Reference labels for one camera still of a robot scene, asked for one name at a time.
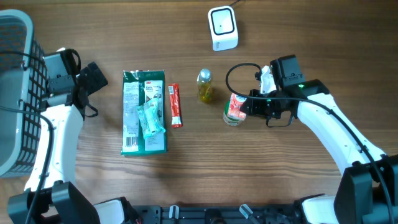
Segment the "red tube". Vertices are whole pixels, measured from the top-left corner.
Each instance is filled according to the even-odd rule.
[[[181,111],[180,111],[180,88],[178,84],[169,85],[170,104],[172,106],[172,127],[181,128]]]

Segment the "yellow liquid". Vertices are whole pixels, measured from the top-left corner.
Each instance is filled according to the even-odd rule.
[[[209,103],[213,97],[213,89],[210,85],[211,83],[198,84],[198,97],[204,103]]]

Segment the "wooden surface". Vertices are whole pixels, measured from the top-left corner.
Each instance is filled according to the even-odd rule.
[[[28,13],[46,52],[76,49],[95,61],[109,85],[90,96],[99,109],[78,141],[77,187],[92,202],[125,196],[133,205],[264,205],[336,193],[340,173],[300,121],[268,129],[248,118],[224,123],[226,72],[237,63],[267,65],[296,54],[307,80],[320,79],[347,117],[375,145],[398,153],[398,15],[395,2],[246,1],[235,8],[239,45],[214,52],[207,12],[229,2],[41,4],[6,6]],[[196,98],[196,77],[213,72],[216,100]],[[164,69],[179,83],[183,128],[167,130],[168,153],[120,156],[122,71]],[[232,74],[233,88],[258,88],[253,68]],[[166,121],[171,122],[166,97]],[[0,223],[26,178],[0,180]]]

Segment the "barcode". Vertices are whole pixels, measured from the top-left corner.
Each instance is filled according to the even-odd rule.
[[[126,147],[137,146],[138,137],[126,137]]]

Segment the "white electronic device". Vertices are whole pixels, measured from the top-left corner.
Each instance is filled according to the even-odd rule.
[[[238,45],[238,28],[231,6],[210,9],[208,19],[214,51],[228,50]]]

